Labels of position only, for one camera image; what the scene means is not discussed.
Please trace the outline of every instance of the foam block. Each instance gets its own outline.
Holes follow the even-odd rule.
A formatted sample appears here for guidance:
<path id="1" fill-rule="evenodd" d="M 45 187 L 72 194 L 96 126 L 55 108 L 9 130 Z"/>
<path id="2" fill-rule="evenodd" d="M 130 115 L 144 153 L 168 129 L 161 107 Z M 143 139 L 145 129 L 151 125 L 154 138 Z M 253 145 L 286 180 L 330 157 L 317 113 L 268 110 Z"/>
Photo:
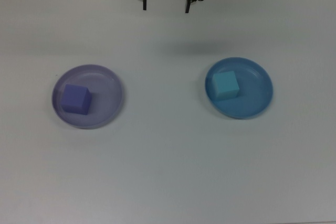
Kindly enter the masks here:
<path id="1" fill-rule="evenodd" d="M 87 87 L 66 84 L 60 104 L 66 112 L 87 115 L 91 98 Z"/>
<path id="2" fill-rule="evenodd" d="M 211 79 L 215 100 L 235 98 L 239 92 L 239 85 L 233 71 L 216 73 Z"/>

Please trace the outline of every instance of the white table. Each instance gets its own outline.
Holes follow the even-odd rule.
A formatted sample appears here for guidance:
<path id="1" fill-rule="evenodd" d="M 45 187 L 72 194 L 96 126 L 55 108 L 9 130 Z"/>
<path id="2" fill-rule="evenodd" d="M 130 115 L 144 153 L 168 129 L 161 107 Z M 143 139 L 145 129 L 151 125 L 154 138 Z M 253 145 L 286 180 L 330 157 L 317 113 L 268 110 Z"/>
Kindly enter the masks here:
<path id="1" fill-rule="evenodd" d="M 336 220 L 336 0 L 0 0 L 0 223 L 249 224 Z M 233 120 L 204 78 L 261 64 L 269 109 Z M 120 115 L 68 126 L 68 69 L 122 79 Z"/>

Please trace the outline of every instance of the blue plate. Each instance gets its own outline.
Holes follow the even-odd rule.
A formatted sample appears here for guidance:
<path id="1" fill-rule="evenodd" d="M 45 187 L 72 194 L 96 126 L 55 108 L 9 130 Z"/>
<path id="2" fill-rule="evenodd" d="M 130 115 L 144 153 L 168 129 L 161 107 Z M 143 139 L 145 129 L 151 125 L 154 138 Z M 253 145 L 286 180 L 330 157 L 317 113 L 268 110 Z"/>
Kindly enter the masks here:
<path id="1" fill-rule="evenodd" d="M 215 101 L 211 79 L 213 74 L 234 71 L 239 85 L 236 98 Z M 213 106 L 223 114 L 236 119 L 258 116 L 270 104 L 273 96 L 272 81 L 267 72 L 255 62 L 244 58 L 227 58 L 214 64 L 205 78 L 205 91 Z"/>

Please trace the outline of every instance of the plate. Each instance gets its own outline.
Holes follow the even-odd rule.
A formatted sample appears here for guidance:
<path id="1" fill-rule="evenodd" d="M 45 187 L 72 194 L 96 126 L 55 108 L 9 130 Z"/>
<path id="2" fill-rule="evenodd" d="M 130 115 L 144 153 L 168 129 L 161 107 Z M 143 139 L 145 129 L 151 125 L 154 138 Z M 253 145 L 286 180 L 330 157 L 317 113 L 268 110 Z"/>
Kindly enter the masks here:
<path id="1" fill-rule="evenodd" d="M 213 74 L 234 71 L 239 85 L 237 97 L 215 101 L 211 79 Z M 226 58 L 215 63 L 205 78 L 205 91 L 212 105 L 231 118 L 248 119 L 260 115 L 270 104 L 273 85 L 268 73 L 245 58 Z"/>
<path id="2" fill-rule="evenodd" d="M 66 84 L 87 87 L 92 94 L 87 115 L 65 112 L 61 97 Z M 99 65 L 83 65 L 70 69 L 55 84 L 52 106 L 66 123 L 81 129 L 94 129 L 113 120 L 122 107 L 123 87 L 118 76 L 110 69 Z"/>

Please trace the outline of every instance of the cyan cube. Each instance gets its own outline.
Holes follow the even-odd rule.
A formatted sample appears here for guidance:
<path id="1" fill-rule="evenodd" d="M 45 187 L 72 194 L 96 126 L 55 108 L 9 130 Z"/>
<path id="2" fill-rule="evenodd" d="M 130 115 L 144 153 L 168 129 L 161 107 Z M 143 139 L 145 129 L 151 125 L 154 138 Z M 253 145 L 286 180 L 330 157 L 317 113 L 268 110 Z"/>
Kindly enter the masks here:
<path id="1" fill-rule="evenodd" d="M 87 115 L 91 98 L 87 87 L 66 84 L 60 104 L 66 112 Z"/>
<path id="2" fill-rule="evenodd" d="M 216 101 L 235 98 L 239 85 L 234 71 L 215 73 L 211 79 Z"/>

